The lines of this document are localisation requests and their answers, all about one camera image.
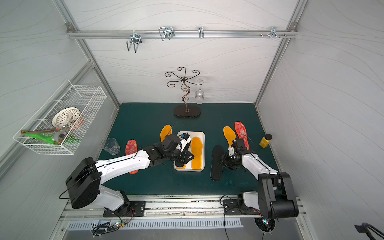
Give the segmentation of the white storage box tray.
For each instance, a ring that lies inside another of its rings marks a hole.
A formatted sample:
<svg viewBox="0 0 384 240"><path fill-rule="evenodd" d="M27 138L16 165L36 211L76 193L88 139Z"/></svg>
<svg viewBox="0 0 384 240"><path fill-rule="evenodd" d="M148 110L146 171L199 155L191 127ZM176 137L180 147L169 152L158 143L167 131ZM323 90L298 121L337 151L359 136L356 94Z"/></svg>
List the white storage box tray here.
<svg viewBox="0 0 384 240"><path fill-rule="evenodd" d="M194 155L194 159L189 161L183 167L178 168L176 165L173 168L176 171L184 172L201 172L205 168L205 134L203 132L178 132L178 136L181 134L188 134L192 138L189 151Z"/></svg>

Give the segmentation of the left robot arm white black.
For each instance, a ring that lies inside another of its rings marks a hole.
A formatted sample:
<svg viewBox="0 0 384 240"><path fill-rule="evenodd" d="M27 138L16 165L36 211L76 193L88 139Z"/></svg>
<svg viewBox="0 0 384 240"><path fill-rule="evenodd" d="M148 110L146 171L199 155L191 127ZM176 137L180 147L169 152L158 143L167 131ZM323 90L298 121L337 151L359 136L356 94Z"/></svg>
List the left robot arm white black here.
<svg viewBox="0 0 384 240"><path fill-rule="evenodd" d="M172 161L182 167L194 159L189 147L192 137L171 134L160 143L144 147L136 153L110 160L83 159L66 180L73 209L97 205L110 211L130 209L130 202L123 191L115 191L104 183L136 170L144 170Z"/></svg>

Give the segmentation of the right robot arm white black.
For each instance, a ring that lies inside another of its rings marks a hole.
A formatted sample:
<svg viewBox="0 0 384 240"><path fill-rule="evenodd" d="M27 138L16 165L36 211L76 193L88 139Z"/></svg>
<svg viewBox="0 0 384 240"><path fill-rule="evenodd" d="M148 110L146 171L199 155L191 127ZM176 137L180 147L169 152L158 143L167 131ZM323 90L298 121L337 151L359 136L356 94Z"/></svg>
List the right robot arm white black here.
<svg viewBox="0 0 384 240"><path fill-rule="evenodd" d="M290 175L268 166L256 152L248 150L243 139L236 137L233 140L229 153L221 157L220 163L231 170L245 169L256 178L258 189L238 196L238 205L244 210L257 210L267 220L299 215Z"/></svg>

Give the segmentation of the black insole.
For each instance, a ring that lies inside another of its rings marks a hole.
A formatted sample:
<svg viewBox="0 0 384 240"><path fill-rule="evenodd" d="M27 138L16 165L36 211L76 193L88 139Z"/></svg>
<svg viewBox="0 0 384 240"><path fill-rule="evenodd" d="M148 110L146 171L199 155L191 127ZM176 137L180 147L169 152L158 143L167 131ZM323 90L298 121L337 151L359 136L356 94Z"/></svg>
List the black insole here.
<svg viewBox="0 0 384 240"><path fill-rule="evenodd" d="M183 151L179 151L179 155L175 160L176 167L182 167L183 165L186 165L191 159L193 159L193 157L191 156L191 153L188 150L189 146L190 146L190 143L186 146L186 148Z"/></svg>
<svg viewBox="0 0 384 240"><path fill-rule="evenodd" d="M224 156L224 150L221 145L216 145L212 151L212 166L211 166L211 179L214 182L218 182L222 178L223 165L222 157Z"/></svg>

